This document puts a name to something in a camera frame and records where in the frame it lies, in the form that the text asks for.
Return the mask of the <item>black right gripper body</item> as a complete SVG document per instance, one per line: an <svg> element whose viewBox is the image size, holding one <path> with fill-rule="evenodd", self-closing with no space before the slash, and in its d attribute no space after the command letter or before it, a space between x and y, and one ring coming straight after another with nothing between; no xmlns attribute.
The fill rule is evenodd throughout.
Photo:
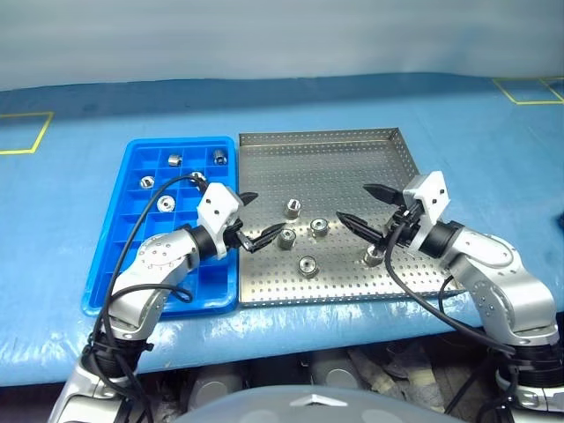
<svg viewBox="0 0 564 423"><path fill-rule="evenodd" d="M419 219L424 214L424 207L420 200L416 200L407 206L403 200L391 199L386 204L395 205L396 211L389 219L386 227L388 229L384 238L384 247L391 245L391 237L400 228L395 245L407 248L411 245L415 235L420 230Z"/></svg>

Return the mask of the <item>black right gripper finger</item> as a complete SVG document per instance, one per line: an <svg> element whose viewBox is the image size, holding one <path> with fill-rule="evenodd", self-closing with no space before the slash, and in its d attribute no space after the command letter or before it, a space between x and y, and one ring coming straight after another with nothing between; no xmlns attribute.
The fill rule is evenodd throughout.
<svg viewBox="0 0 564 423"><path fill-rule="evenodd" d="M363 189L373 198L385 204L403 205L403 192L379 183L367 183Z"/></svg>
<svg viewBox="0 0 564 423"><path fill-rule="evenodd" d="M370 244L387 244L388 236L371 227L364 219L351 213L336 212L338 220L353 234Z"/></svg>

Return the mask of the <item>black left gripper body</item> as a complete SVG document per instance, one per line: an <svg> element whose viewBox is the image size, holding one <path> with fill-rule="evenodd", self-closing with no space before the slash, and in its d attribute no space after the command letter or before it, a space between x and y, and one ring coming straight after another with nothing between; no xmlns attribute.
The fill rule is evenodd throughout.
<svg viewBox="0 0 564 423"><path fill-rule="evenodd" d="M223 242L228 249L243 248L250 252L253 249L253 241L242 232L243 222L237 219L229 225L223 233Z"/></svg>

